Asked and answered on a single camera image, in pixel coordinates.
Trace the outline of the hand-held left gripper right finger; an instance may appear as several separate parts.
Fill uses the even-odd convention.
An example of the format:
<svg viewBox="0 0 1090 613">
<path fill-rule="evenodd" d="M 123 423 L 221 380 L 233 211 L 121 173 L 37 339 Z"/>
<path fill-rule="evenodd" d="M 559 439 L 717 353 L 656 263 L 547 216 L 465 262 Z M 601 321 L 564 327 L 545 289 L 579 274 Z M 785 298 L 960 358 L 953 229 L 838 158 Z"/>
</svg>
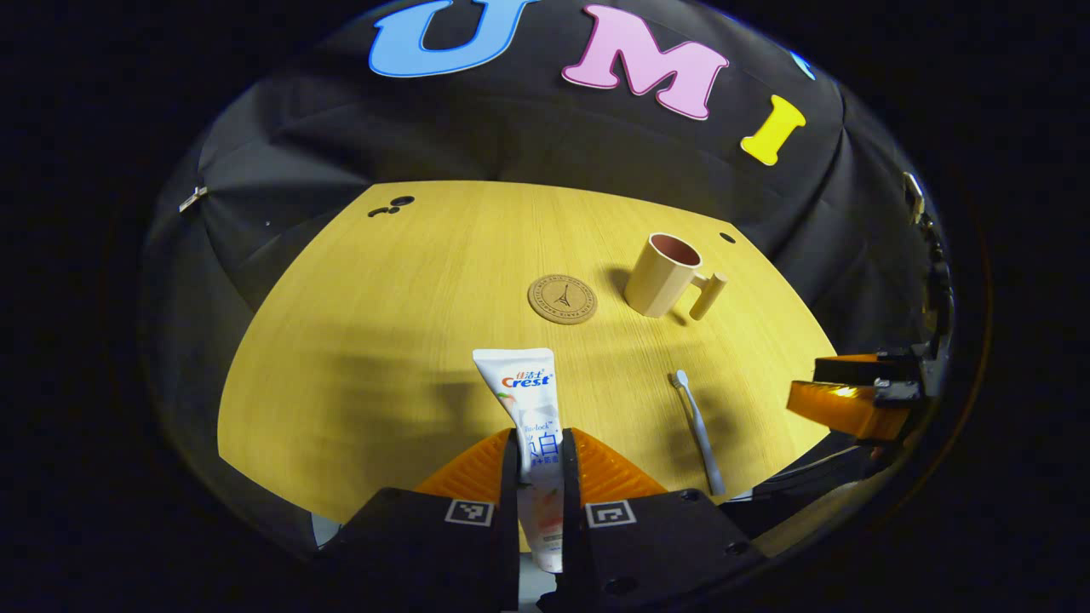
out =
<svg viewBox="0 0 1090 613">
<path fill-rule="evenodd" d="M 700 490 L 666 491 L 577 428 L 561 455 L 560 612 L 705 610 L 766 562 Z"/>
</svg>

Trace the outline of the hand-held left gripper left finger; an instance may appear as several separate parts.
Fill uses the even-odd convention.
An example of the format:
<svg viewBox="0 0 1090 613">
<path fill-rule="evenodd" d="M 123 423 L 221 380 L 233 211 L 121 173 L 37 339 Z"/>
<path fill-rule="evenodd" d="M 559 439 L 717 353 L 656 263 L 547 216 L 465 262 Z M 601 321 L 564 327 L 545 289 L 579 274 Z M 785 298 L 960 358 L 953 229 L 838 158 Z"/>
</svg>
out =
<svg viewBox="0 0 1090 613">
<path fill-rule="evenodd" d="M 370 612 L 514 612 L 520 536 L 514 430 L 479 441 L 413 490 L 382 488 L 317 565 Z"/>
</svg>

